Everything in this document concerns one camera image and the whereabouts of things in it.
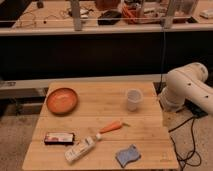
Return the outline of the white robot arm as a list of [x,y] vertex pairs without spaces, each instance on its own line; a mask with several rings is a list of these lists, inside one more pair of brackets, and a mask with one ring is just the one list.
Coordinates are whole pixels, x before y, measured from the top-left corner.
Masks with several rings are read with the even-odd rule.
[[166,75],[166,86],[159,94],[159,101],[167,112],[176,112],[182,108],[185,100],[213,115],[213,87],[205,81],[208,78],[206,66],[193,62],[170,70]]

